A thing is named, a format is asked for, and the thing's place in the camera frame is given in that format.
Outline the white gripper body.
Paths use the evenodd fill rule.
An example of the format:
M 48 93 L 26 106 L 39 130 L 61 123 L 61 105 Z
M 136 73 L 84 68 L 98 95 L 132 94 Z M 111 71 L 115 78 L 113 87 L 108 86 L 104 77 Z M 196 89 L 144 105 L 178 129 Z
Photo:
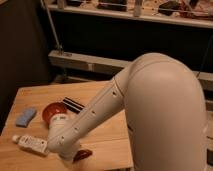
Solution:
M 59 153 L 61 159 L 65 161 L 73 161 L 78 149 L 76 147 L 68 148 Z

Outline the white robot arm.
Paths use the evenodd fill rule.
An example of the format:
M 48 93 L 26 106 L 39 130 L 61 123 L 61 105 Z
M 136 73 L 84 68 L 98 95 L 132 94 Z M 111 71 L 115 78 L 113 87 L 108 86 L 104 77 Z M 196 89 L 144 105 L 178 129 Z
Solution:
M 48 149 L 74 157 L 79 139 L 124 111 L 134 171 L 207 171 L 207 112 L 194 73 L 161 53 L 120 71 L 73 120 L 50 120 Z

